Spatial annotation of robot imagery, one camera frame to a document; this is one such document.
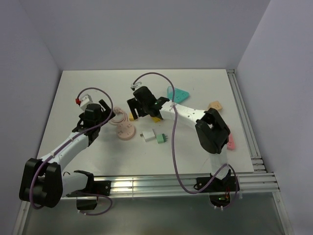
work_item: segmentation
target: white tabletop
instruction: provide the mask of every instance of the white tabletop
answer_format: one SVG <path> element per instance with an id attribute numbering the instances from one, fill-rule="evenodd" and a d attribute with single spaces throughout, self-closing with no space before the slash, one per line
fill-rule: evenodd
<path id="1" fill-rule="evenodd" d="M 253 172 L 253 166 L 240 122 L 234 96 L 225 70 L 154 70 L 166 75 L 176 88 L 188 91 L 190 97 L 181 105 L 195 109 L 206 109 L 212 101 L 218 100 L 223 110 L 222 118 L 230 127 L 237 149 L 227 150 L 228 162 L 237 172 Z M 65 140 L 76 126 L 82 110 L 75 104 L 77 94 L 86 87 L 105 90 L 118 106 L 130 113 L 127 100 L 133 98 L 131 83 L 148 70 L 90 70 L 64 71 L 53 102 L 38 157 L 41 157 Z M 156 98 L 166 97 L 169 83 L 162 77 L 148 75 L 141 79 Z M 94 102 L 104 99 L 96 91 L 88 91 Z M 120 140 L 115 126 L 106 124 L 101 128 L 95 142 L 78 154 L 65 171 L 85 170 L 94 175 L 128 176 L 174 174 L 171 155 L 171 132 L 173 121 L 154 123 L 146 116 L 133 122 L 136 135 L 129 141 Z M 156 134 L 165 133 L 166 143 L 145 142 L 139 134 L 153 128 Z M 176 130 L 176 157 L 179 172 L 208 173 L 211 163 L 199 143 L 195 129 L 178 124 Z"/>

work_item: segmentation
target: wooden block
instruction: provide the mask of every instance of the wooden block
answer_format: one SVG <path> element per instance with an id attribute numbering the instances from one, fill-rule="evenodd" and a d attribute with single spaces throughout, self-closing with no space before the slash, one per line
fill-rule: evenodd
<path id="1" fill-rule="evenodd" d="M 159 122 L 159 121 L 161 121 L 162 119 L 159 119 L 158 117 L 151 117 L 152 118 L 152 120 L 155 122 L 155 123 L 157 123 L 157 122 Z"/>
<path id="2" fill-rule="evenodd" d="M 221 111 L 223 109 L 222 105 L 218 101 L 211 102 L 207 109 L 216 109 L 217 111 Z"/>
<path id="3" fill-rule="evenodd" d="M 136 120 L 134 119 L 132 113 L 129 113 L 128 119 L 129 119 L 129 121 L 136 121 Z"/>

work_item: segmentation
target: gray wall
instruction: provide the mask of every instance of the gray wall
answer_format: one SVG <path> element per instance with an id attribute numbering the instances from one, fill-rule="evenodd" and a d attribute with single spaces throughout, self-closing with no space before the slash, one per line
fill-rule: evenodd
<path id="1" fill-rule="evenodd" d="M 63 70 L 235 68 L 269 0 L 20 0 Z"/>
<path id="2" fill-rule="evenodd" d="M 17 0 L 0 7 L 0 230 L 11 234 L 25 162 L 36 157 L 60 72 Z"/>
<path id="3" fill-rule="evenodd" d="M 237 75 L 295 233 L 312 234 L 313 1 L 272 0 Z"/>

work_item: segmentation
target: green block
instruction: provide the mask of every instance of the green block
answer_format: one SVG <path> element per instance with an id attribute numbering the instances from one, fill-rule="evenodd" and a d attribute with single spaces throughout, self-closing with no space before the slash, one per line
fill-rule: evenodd
<path id="1" fill-rule="evenodd" d="M 156 136 L 157 143 L 164 143 L 167 140 L 167 136 L 165 134 L 159 134 Z"/>

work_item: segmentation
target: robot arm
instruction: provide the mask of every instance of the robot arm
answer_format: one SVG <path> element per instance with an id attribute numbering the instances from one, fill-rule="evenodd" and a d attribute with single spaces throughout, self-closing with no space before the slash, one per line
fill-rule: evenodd
<path id="1" fill-rule="evenodd" d="M 134 98 L 127 103 L 134 119 L 146 115 L 160 119 L 175 119 L 172 102 L 164 97 L 156 99 L 147 87 L 138 88 L 134 92 Z M 224 145 L 228 143 L 230 130 L 219 112 L 213 108 L 208 111 L 196 110 L 179 104 L 175 104 L 175 107 L 178 122 L 196 129 L 200 144 L 207 152 L 220 154 Z"/>
<path id="2" fill-rule="evenodd" d="M 92 189 L 93 174 L 77 170 L 62 177 L 61 173 L 77 154 L 89 147 L 99 136 L 101 127 L 90 128 L 101 124 L 111 113 L 110 107 L 103 100 L 100 100 L 99 103 L 101 105 L 90 102 L 84 107 L 86 109 L 79 116 L 80 120 L 77 126 L 55 150 L 40 159 L 31 158 L 26 162 L 20 188 L 21 200 L 29 201 L 31 182 L 39 166 L 69 140 L 72 142 L 47 162 L 36 179 L 33 190 L 34 203 L 52 208 L 57 205 L 61 197 L 69 193 L 77 190 L 89 192 Z M 84 134 L 73 139 L 81 132 Z"/>

